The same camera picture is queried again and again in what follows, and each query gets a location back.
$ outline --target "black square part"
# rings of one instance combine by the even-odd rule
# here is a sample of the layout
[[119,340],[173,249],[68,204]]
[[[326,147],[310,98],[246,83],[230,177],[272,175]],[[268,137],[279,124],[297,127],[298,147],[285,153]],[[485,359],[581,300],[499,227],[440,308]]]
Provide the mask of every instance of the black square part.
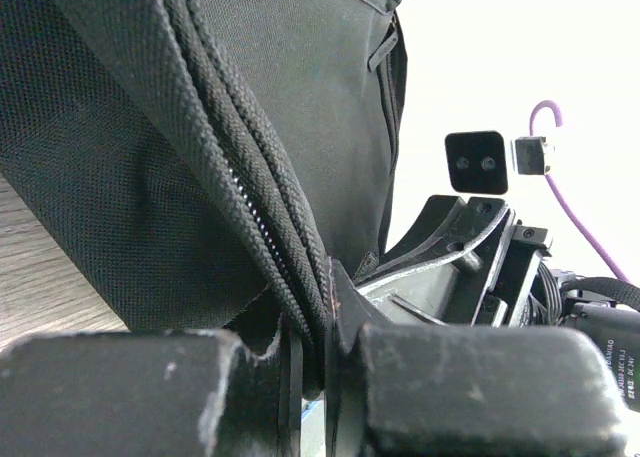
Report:
[[502,195],[509,190],[504,139],[495,131],[445,138],[449,179],[456,192]]

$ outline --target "black cable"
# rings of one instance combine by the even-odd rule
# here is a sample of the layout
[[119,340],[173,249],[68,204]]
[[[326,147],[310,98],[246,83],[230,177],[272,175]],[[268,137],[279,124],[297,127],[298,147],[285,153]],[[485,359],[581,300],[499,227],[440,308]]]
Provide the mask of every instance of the black cable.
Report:
[[547,325],[549,323],[548,310],[533,293],[529,293],[529,303],[531,305],[531,323],[534,325]]
[[[535,108],[531,112],[531,116],[529,117],[529,135],[531,136],[535,135],[533,131],[533,124],[535,122],[536,116],[538,115],[538,112],[540,112],[542,109],[549,109],[553,113],[553,118],[556,121],[556,127],[562,127],[562,112],[560,111],[560,107],[558,106],[558,104],[556,104],[553,100],[543,100],[535,106]],[[587,239],[587,242],[589,242],[591,247],[593,247],[593,250],[595,250],[602,258],[602,260],[604,260],[605,264],[607,264],[607,267],[611,269],[611,272],[613,272],[616,278],[628,283],[629,277],[620,268],[620,265],[618,265],[613,256],[609,252],[607,252],[607,249],[605,249],[604,245],[602,245],[602,242],[600,242],[598,238],[593,235],[593,233],[590,232],[589,229],[587,229],[587,226],[584,224],[582,219],[580,219],[574,212],[574,210],[569,205],[569,202],[567,202],[567,199],[565,199],[564,195],[562,195],[562,192],[558,188],[558,184],[554,180],[553,176],[551,174],[547,174],[545,175],[545,178],[547,180],[547,183],[549,184],[549,188],[551,189],[553,196],[560,204],[560,207],[562,207],[562,210],[564,210],[564,213],[567,214],[569,220],[571,220],[573,225],[575,225],[576,229],[578,229],[578,231],[584,236],[584,238]]]
[[549,325],[556,325],[562,316],[562,296],[555,277],[544,262],[538,266],[538,277],[547,304],[547,321]]

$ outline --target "zipper teeth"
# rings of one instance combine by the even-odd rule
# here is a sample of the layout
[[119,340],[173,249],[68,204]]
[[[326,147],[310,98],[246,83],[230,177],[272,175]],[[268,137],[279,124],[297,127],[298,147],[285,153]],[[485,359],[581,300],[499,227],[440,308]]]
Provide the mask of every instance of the zipper teeth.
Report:
[[269,249],[269,253],[271,254],[271,257],[273,257],[273,260],[276,263],[276,267],[280,271],[280,274],[282,275],[287,285],[291,288],[291,276],[289,274],[289,270],[287,269],[284,263],[284,259],[282,258],[282,256],[280,255],[280,252],[278,251],[278,247],[276,246],[273,240],[273,237],[271,237],[271,235],[269,234],[269,229],[267,228],[265,223],[262,221],[262,217],[260,216],[260,213],[258,212],[256,205],[249,198],[249,194],[247,193],[244,185],[242,185],[242,182],[240,181],[240,177],[235,175],[233,168],[229,165],[228,162],[227,162],[227,168],[229,169],[229,173],[231,174],[231,178],[233,179],[233,182],[236,184],[236,186],[238,187],[238,190],[240,191],[240,195],[242,195],[242,199],[244,200],[245,204],[249,208],[249,212],[251,212],[253,221],[258,225],[260,234],[262,235],[262,238],[265,244],[267,245],[267,248]]
[[398,149],[398,143],[399,143],[399,136],[398,136],[398,132],[399,132],[399,125],[398,125],[398,100],[396,99],[396,94],[395,94],[395,84],[393,81],[393,76],[392,76],[392,68],[391,68],[391,54],[389,54],[387,56],[387,83],[389,84],[389,101],[391,102],[391,116],[393,118],[393,129],[394,129],[394,141],[396,144],[396,148],[395,148],[395,152],[393,155],[393,161],[391,162],[391,174],[393,175],[393,173],[396,170],[396,166],[398,165],[398,156],[400,155],[399,149]]

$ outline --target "screw hole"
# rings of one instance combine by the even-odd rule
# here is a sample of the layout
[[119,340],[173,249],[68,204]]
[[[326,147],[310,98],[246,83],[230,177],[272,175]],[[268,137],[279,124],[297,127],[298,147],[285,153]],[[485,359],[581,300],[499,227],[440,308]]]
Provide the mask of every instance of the screw hole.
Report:
[[485,312],[493,312],[494,310],[496,310],[495,302],[493,300],[490,300],[490,301],[485,300],[482,303],[482,308],[484,309]]
[[462,252],[464,250],[464,244],[462,242],[451,242],[447,245],[447,252]]
[[495,170],[496,161],[493,157],[485,157],[484,159],[482,159],[482,162],[480,162],[480,167],[482,167],[482,170],[485,170],[487,172]]
[[493,209],[493,205],[491,205],[489,202],[483,202],[481,204],[478,204],[477,209],[481,214],[488,214]]
[[466,159],[465,157],[460,157],[458,159],[458,161],[456,162],[456,167],[458,168],[458,170],[466,170],[469,168],[469,159]]

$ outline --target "nylon fabric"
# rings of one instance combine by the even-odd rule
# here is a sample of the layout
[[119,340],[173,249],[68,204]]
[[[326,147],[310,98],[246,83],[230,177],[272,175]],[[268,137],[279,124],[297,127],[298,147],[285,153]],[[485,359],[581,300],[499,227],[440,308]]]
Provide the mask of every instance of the nylon fabric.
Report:
[[275,296],[317,393],[326,255],[353,275],[388,231],[395,143],[367,69],[387,2],[0,0],[0,172],[131,329]]

